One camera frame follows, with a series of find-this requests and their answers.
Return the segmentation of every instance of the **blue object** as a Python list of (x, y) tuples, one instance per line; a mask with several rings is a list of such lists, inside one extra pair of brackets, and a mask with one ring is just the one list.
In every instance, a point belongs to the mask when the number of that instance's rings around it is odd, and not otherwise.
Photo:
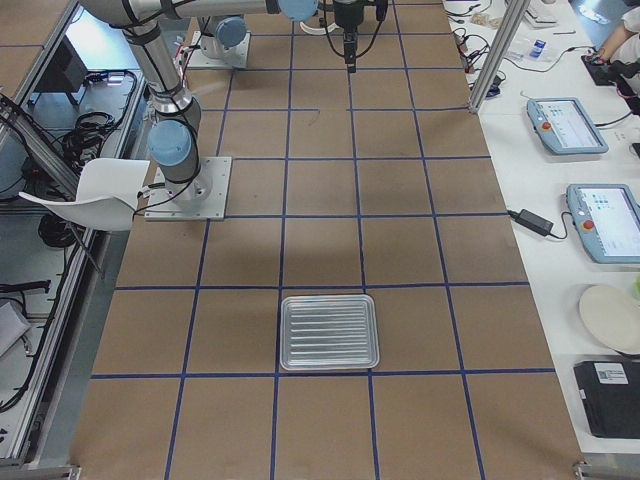
[(318, 0), (278, 0), (282, 13), (294, 22), (302, 22), (315, 15)]
[(556, 155), (604, 153), (609, 146), (577, 98), (538, 98), (527, 114), (545, 147)]
[(531, 55), (533, 58), (538, 58), (542, 53), (542, 50), (544, 49), (544, 46), (546, 44), (547, 42), (543, 42), (542, 40), (536, 40), (536, 42), (533, 44), (533, 48), (531, 49), (531, 52), (529, 53), (529, 55)]
[(247, 24), (242, 17), (227, 17), (218, 23), (214, 35), (226, 48), (235, 47), (247, 35)]
[(640, 263), (640, 208), (627, 185), (572, 184), (567, 205), (597, 263)]
[(189, 129), (176, 120), (165, 120), (154, 125), (147, 139), (153, 158), (166, 167), (184, 162), (191, 152), (192, 144)]

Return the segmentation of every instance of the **person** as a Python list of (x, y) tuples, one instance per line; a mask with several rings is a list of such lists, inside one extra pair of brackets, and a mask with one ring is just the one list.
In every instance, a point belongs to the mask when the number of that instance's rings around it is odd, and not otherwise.
[[(593, 65), (606, 65), (618, 61), (628, 65), (626, 72), (633, 72), (635, 67), (633, 64), (640, 62), (640, 7), (629, 10), (621, 20), (622, 23), (591, 56), (590, 62)], [(636, 73), (631, 78), (627, 78), (626, 75), (624, 77), (633, 91), (640, 93), (640, 73)]]

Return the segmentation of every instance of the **white round plate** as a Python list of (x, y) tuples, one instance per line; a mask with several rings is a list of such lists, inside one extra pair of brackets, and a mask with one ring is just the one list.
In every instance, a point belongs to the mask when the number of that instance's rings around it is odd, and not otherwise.
[(595, 285), (582, 294), (579, 309), (587, 329), (607, 347), (640, 354), (640, 307), (629, 295), (609, 285)]

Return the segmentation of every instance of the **white label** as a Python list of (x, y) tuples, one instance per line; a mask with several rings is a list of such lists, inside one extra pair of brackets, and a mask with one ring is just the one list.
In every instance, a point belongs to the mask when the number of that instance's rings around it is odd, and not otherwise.
[(628, 385), (627, 375), (621, 363), (596, 363), (596, 373), (600, 383)]

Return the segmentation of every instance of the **white shirt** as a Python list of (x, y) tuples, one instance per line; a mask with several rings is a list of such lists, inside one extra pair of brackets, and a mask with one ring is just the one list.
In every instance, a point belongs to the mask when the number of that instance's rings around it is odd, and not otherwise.
[[(640, 32), (640, 7), (629, 10), (622, 16), (624, 28), (630, 32)], [(611, 61), (620, 60), (623, 63), (635, 62), (640, 59), (640, 35), (634, 35), (627, 39), (618, 50), (611, 56)], [(640, 74), (633, 78), (626, 78), (629, 86), (634, 92), (640, 92)]]

